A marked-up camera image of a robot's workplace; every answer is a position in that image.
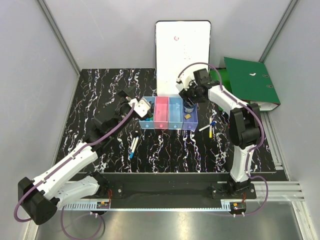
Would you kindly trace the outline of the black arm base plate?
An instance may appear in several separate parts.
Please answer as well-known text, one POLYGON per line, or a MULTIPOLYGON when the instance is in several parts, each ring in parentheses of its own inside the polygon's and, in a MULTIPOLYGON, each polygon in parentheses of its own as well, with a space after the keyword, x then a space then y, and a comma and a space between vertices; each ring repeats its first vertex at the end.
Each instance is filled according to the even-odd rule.
POLYGON ((102 173, 111 207, 130 210, 213 209, 221 200, 254 200, 253 185, 235 190, 227 173, 102 173))

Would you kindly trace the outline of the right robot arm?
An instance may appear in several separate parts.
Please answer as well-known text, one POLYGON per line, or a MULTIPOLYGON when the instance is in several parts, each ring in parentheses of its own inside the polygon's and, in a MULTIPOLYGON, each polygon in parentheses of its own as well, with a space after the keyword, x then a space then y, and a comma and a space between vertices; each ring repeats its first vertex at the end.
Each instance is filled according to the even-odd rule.
POLYGON ((233 162, 229 172, 226 192, 232 198, 239 198, 251 184, 250 167, 253 153, 264 142, 265 132, 261 122, 260 107, 246 103, 230 93, 222 80, 212 80, 203 68, 190 77, 176 80, 179 96, 189 109, 206 100, 217 104, 229 117, 229 140, 234 146, 233 162))

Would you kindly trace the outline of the blue capped white marker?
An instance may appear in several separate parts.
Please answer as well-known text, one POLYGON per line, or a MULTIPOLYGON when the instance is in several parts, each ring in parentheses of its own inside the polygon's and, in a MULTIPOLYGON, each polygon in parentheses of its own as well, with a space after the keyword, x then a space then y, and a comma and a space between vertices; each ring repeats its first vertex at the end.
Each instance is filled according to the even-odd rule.
POLYGON ((200 128, 200 129, 198 130, 198 132, 202 132, 202 131, 205 130, 205 129, 208 129, 208 128, 210 128, 210 127, 213 127, 215 124, 216 124, 216 122, 213 121, 213 122, 211 122, 210 124, 208 124, 208 125, 200 128))

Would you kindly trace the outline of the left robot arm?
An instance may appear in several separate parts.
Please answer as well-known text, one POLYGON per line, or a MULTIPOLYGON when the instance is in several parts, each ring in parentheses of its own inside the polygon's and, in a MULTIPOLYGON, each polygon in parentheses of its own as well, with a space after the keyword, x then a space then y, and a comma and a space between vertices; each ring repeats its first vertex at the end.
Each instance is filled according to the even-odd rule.
POLYGON ((65 205, 88 196, 110 196, 110 182, 97 171, 86 173, 76 182, 68 181, 105 154, 132 119, 143 119, 149 114, 148 107, 141 108, 144 101, 135 95, 135 88, 133 85, 118 91, 119 103, 102 108, 92 121, 92 129, 62 160, 33 179, 24 177, 18 182, 18 203, 13 213, 16 221, 42 225, 65 205), (18 216, 20 207, 29 216, 26 220, 18 216))

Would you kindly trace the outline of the blue ink bottle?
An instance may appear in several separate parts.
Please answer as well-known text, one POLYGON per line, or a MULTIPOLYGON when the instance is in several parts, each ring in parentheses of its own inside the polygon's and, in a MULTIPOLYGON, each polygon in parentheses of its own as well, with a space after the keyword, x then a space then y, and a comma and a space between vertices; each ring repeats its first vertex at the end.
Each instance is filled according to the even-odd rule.
POLYGON ((187 114, 190 114, 194 111, 195 105, 189 104, 187 101, 183 101, 183 111, 187 114))

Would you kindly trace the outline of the black capped white marker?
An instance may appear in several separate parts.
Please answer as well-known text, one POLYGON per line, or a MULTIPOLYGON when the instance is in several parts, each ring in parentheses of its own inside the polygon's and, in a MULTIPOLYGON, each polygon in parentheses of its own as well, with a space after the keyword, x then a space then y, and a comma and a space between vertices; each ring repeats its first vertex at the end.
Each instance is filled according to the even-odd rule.
POLYGON ((137 130, 133 133, 133 135, 132 135, 132 145, 135 144, 138 134, 139 134, 139 132, 137 130))

